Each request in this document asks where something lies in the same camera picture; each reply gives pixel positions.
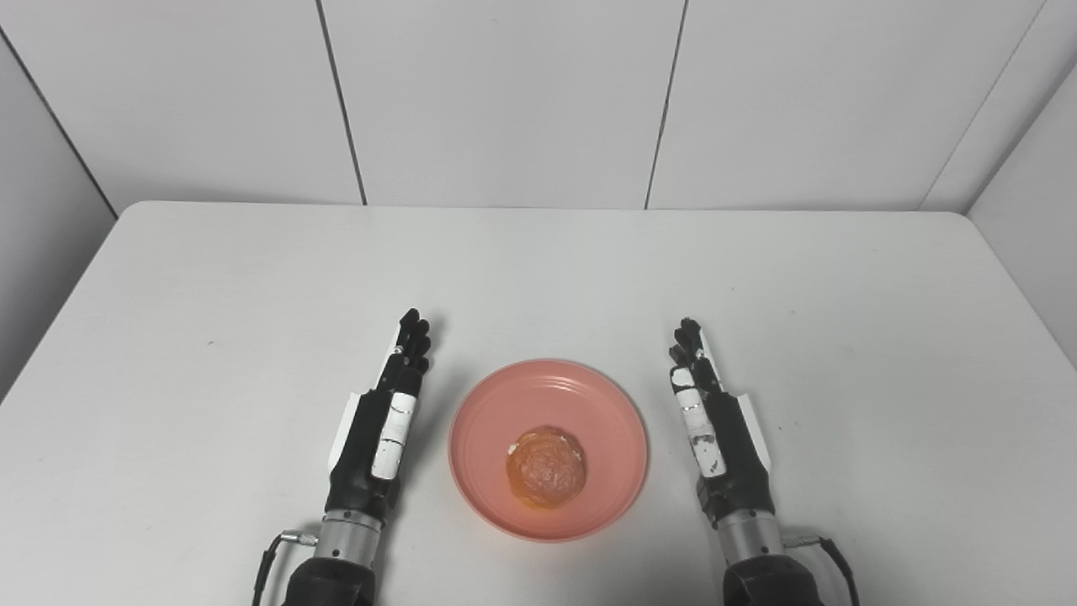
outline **white table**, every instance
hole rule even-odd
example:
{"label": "white table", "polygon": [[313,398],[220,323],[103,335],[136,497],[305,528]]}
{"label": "white table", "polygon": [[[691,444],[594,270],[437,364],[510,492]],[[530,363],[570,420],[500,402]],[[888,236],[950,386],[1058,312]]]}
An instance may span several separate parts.
{"label": "white table", "polygon": [[[963,217],[144,202],[0,406],[0,604],[246,604],[411,306],[434,368],[382,605],[717,604],[667,385],[689,314],[781,519],[838,539],[865,604],[1077,596],[1077,374]],[[466,391],[537,357],[607,375],[648,435],[635,505],[569,544],[487,525],[448,470]]]}

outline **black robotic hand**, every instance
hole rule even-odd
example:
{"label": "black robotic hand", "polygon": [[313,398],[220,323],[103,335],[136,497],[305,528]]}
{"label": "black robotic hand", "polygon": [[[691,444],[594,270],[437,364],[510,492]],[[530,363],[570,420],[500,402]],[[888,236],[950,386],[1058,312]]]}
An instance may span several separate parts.
{"label": "black robotic hand", "polygon": [[[360,398],[340,459],[330,474],[326,512],[361,511],[384,524],[396,506],[400,493],[396,471],[407,424],[422,387],[422,377],[430,369],[425,357],[431,346],[429,333],[430,323],[421,320],[417,310],[401,319],[378,384]],[[390,432],[383,436],[387,429],[398,426],[401,420],[407,422],[403,435]]]}
{"label": "black robotic hand", "polygon": [[726,560],[724,604],[822,606],[814,577],[784,553],[770,455],[751,400],[723,389],[698,323],[681,321],[673,338],[670,382],[699,463],[699,503]]}
{"label": "black robotic hand", "polygon": [[401,457],[430,369],[430,323],[417,310],[400,321],[377,384],[360,397],[339,459],[330,473],[325,517],[317,537],[285,531],[263,555],[254,606],[281,540],[316,545],[314,555],[289,579],[284,606],[369,606],[374,558],[400,494]]}

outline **pink plate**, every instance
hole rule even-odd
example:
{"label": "pink plate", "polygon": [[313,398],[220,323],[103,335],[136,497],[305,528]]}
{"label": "pink plate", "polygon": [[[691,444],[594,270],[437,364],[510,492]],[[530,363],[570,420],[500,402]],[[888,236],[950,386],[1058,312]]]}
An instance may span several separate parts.
{"label": "pink plate", "polygon": [[[551,426],[579,442],[584,490],[563,506],[529,507],[508,488],[508,447]],[[530,361],[484,379],[464,398],[449,435],[449,467],[488,522],[526,539],[567,541],[596,533],[628,510],[643,485],[647,442],[628,398],[610,380],[572,363]]]}

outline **silver cylinder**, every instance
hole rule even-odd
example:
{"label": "silver cylinder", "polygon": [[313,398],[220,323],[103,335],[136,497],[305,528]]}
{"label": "silver cylinder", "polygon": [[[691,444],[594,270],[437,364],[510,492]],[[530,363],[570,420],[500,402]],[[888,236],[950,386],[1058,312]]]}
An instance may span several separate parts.
{"label": "silver cylinder", "polygon": [[727,565],[759,555],[785,553],[778,520],[769,511],[738,509],[718,520],[716,530]]}
{"label": "silver cylinder", "polygon": [[380,538],[381,522],[360,511],[335,509],[322,518],[314,558],[346,560],[369,568]]}

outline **panel seam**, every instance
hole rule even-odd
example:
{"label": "panel seam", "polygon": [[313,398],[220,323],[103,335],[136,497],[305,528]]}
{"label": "panel seam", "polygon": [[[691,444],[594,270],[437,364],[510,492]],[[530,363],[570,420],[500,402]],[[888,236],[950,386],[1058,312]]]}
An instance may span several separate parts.
{"label": "panel seam", "polygon": [[45,107],[45,111],[47,111],[48,116],[52,117],[53,124],[56,125],[56,129],[60,131],[60,136],[64,137],[64,141],[67,142],[68,149],[71,150],[75,159],[79,160],[79,166],[82,167],[83,172],[85,172],[86,177],[89,178],[89,182],[97,191],[97,195],[101,196],[101,201],[103,201],[104,206],[109,209],[109,213],[112,214],[113,219],[120,219],[120,213],[116,212],[116,208],[112,206],[111,201],[109,201],[109,196],[104,195],[104,189],[101,188],[101,184],[97,182],[97,178],[94,177],[93,172],[90,172],[89,166],[86,166],[86,160],[82,157],[82,154],[79,153],[79,147],[74,146],[74,142],[71,141],[71,136],[68,135],[67,129],[64,128],[64,124],[60,123],[59,116],[56,115],[56,112],[53,110],[53,105],[48,103],[48,99],[45,98],[45,94],[41,91],[41,86],[38,86],[38,81],[33,79],[33,74],[31,74],[30,70],[26,67],[26,62],[18,54],[18,51],[15,50],[15,45],[11,42],[11,38],[8,38],[8,32],[4,31],[2,25],[0,25],[0,39],[3,39],[4,45],[8,46],[9,51],[11,51],[11,55],[15,57],[15,62],[18,64],[18,68],[23,70],[23,74],[26,75],[27,81],[30,82],[33,93],[38,96],[38,99],[41,100],[41,104]]}
{"label": "panel seam", "polygon": [[950,160],[953,159],[954,154],[957,153],[957,150],[961,147],[961,143],[965,140],[965,137],[968,136],[968,131],[973,128],[973,124],[976,123],[976,118],[979,117],[980,112],[983,110],[983,105],[988,103],[988,99],[990,99],[992,93],[995,91],[995,87],[998,85],[998,82],[1003,79],[1003,74],[1006,73],[1006,69],[1009,68],[1010,61],[1013,60],[1013,57],[1017,55],[1017,52],[1021,48],[1021,44],[1024,43],[1024,39],[1029,36],[1029,31],[1032,30],[1032,26],[1036,25],[1036,20],[1039,18],[1039,14],[1044,12],[1044,6],[1047,5],[1047,2],[1048,0],[1044,0],[1043,2],[1039,3],[1039,8],[1036,9],[1036,13],[1032,15],[1032,19],[1029,22],[1027,27],[1025,27],[1024,31],[1021,32],[1021,37],[1018,39],[1017,44],[1013,45],[1013,50],[1010,51],[1009,56],[1006,57],[1006,60],[1003,62],[1002,69],[998,70],[998,74],[995,75],[994,81],[988,88],[988,94],[984,95],[983,99],[980,100],[980,104],[977,105],[976,111],[973,112],[973,117],[968,121],[968,124],[965,125],[965,129],[962,130],[961,137],[957,138],[957,142],[953,145],[953,149],[950,150],[950,154],[946,156],[946,159],[942,161],[942,166],[939,168],[939,171],[935,173],[935,178],[932,179],[932,183],[927,186],[927,191],[924,192],[924,197],[920,199],[920,205],[917,206],[917,211],[923,210],[924,203],[927,201],[927,198],[932,195],[932,191],[935,189],[936,183],[938,183],[938,180],[942,177],[942,173],[946,171],[946,167],[950,165]]}
{"label": "panel seam", "polygon": [[658,168],[658,152],[662,146],[662,135],[666,133],[666,117],[670,112],[670,94],[673,91],[673,75],[676,73],[676,60],[681,56],[681,39],[684,37],[684,20],[688,15],[688,0],[684,0],[681,9],[681,24],[676,30],[676,43],[673,45],[673,61],[670,64],[670,79],[666,83],[666,99],[662,101],[662,116],[658,122],[658,138],[655,141],[655,155],[651,159],[651,175],[647,178],[647,194],[643,198],[643,209],[651,207],[651,188],[655,184],[655,170]]}
{"label": "panel seam", "polygon": [[359,170],[359,154],[355,152],[355,138],[351,133],[351,121],[348,118],[348,105],[344,101],[344,90],[340,88],[340,73],[337,71],[336,55],[333,53],[333,42],[330,40],[330,27],[325,20],[325,8],[322,0],[314,0],[318,6],[318,22],[322,26],[322,38],[325,40],[325,54],[330,59],[330,71],[333,73],[333,86],[336,88],[337,102],[340,104],[340,119],[344,122],[344,133],[348,140],[348,151],[351,153],[351,165],[355,169],[355,182],[359,183],[359,197],[366,206],[366,187],[363,186],[363,174]]}

